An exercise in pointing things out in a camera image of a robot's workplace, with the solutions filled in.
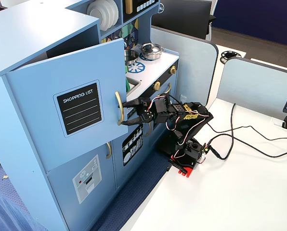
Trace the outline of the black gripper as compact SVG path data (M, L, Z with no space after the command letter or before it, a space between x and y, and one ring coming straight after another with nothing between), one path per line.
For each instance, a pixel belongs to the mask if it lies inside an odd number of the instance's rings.
M132 126L154 121L165 123L169 118L168 101L166 97L156 97L151 101L144 101L143 97L124 102L123 108L136 108L138 117L122 121L122 125Z

